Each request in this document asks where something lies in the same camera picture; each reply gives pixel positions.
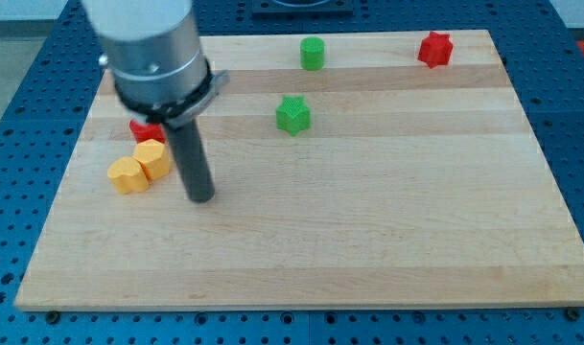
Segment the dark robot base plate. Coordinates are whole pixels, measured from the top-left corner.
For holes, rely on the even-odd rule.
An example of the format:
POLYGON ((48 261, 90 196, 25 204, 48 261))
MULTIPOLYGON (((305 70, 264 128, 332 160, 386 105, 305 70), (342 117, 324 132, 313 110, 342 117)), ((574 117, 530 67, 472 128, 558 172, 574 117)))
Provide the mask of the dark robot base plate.
POLYGON ((349 14, 354 0, 250 0, 253 16, 258 14, 349 14))

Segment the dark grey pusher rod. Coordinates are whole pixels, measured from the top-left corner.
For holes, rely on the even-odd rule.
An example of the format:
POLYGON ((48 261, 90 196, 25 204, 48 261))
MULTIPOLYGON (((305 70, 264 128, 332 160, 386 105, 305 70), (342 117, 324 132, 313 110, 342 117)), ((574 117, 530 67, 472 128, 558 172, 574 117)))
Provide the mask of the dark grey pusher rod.
POLYGON ((215 194, 215 186, 197 121, 179 127, 164 124, 163 129, 187 196, 195 203, 209 201, 215 194))

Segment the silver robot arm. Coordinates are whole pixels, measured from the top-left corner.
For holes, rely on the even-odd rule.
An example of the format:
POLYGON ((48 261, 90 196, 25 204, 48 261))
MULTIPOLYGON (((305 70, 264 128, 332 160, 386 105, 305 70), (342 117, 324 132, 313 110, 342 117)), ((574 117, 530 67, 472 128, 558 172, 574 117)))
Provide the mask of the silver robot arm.
POLYGON ((229 74, 212 71, 192 0, 82 0, 124 107, 142 124, 162 127, 189 199, 209 201, 215 185, 197 118, 229 74))

